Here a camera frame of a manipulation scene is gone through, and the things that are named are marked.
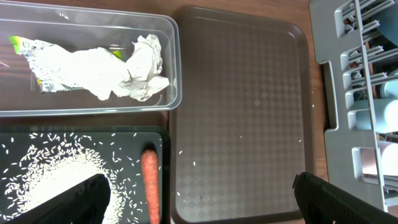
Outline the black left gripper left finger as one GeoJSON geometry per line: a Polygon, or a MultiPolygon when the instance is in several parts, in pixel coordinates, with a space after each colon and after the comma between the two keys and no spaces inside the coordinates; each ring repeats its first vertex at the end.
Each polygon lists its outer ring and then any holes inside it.
{"type": "Polygon", "coordinates": [[[101,224],[110,197],[109,181],[96,174],[6,224],[101,224]]]}

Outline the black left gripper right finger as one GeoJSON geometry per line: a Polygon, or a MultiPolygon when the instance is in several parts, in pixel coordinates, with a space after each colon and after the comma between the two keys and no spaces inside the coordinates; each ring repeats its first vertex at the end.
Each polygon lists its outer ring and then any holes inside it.
{"type": "Polygon", "coordinates": [[[306,224],[397,224],[397,217],[309,172],[295,176],[293,189],[306,224]]]}

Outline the orange carrot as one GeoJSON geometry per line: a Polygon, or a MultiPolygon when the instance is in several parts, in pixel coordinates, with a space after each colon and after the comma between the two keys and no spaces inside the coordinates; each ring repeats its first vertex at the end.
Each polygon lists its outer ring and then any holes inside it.
{"type": "Polygon", "coordinates": [[[151,224],[160,223],[159,165],[157,153],[147,149],[141,156],[141,169],[151,224]]]}

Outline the pink cup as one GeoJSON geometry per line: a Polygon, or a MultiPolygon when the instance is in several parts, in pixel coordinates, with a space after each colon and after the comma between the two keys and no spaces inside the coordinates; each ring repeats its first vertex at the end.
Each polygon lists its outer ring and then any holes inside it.
{"type": "MultiPolygon", "coordinates": [[[[384,175],[397,176],[397,143],[377,141],[381,151],[381,164],[384,175]]],[[[361,162],[364,174],[377,174],[376,156],[373,149],[361,149],[361,162]]]]}

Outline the light blue cup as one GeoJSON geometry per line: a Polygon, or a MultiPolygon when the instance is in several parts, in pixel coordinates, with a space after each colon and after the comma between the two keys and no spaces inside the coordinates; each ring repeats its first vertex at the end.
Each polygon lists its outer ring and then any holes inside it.
{"type": "MultiPolygon", "coordinates": [[[[367,109],[368,101],[359,100],[354,103],[355,109],[363,109],[356,113],[358,129],[371,129],[370,113],[367,109]]],[[[377,134],[397,132],[397,100],[394,99],[375,99],[374,114],[376,116],[377,134]]]]}

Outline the white paper wrapper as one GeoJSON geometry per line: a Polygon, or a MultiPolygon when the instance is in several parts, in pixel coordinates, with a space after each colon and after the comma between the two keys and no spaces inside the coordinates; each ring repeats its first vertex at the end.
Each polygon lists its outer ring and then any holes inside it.
{"type": "Polygon", "coordinates": [[[71,54],[73,79],[99,100],[114,93],[146,101],[170,85],[162,77],[161,44],[156,35],[139,36],[133,43],[132,55],[123,61],[108,50],[98,47],[71,54]]]}

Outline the green foil snack wrapper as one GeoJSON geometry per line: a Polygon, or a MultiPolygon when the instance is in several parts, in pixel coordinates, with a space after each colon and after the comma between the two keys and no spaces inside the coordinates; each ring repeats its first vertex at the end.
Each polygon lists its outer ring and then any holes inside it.
{"type": "Polygon", "coordinates": [[[96,92],[102,84],[125,78],[125,62],[110,51],[97,47],[69,52],[63,47],[12,35],[15,53],[25,57],[42,92],[84,89],[96,92]]]}

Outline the grey dishwasher rack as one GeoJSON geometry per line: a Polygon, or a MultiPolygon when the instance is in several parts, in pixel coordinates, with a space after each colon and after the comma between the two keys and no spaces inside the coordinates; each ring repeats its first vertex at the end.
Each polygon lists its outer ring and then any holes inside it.
{"type": "Polygon", "coordinates": [[[397,132],[377,134],[374,100],[380,87],[394,80],[397,45],[377,29],[373,16],[396,0],[312,0],[315,58],[323,67],[330,128],[325,131],[330,182],[389,212],[397,206],[397,176],[384,175],[377,141],[397,143],[397,132]],[[371,129],[358,129],[354,103],[367,100],[371,129]],[[377,174],[364,174],[361,149],[373,149],[377,174]]]}

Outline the light blue bowl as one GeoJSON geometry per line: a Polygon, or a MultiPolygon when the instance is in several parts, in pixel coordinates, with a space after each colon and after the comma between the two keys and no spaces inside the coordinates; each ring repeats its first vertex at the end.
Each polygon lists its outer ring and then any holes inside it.
{"type": "Polygon", "coordinates": [[[388,75],[388,77],[394,78],[394,80],[390,80],[380,87],[380,94],[382,99],[397,99],[397,88],[398,88],[398,80],[397,80],[397,70],[394,70],[392,73],[388,75]]]}

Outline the dark blue plate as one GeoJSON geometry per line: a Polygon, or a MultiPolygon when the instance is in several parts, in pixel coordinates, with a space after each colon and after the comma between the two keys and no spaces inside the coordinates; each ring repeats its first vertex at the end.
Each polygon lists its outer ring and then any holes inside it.
{"type": "Polygon", "coordinates": [[[373,16],[373,19],[378,20],[380,25],[377,27],[378,31],[386,37],[393,44],[397,45],[398,37],[398,15],[397,15],[397,1],[381,12],[373,16]]]}

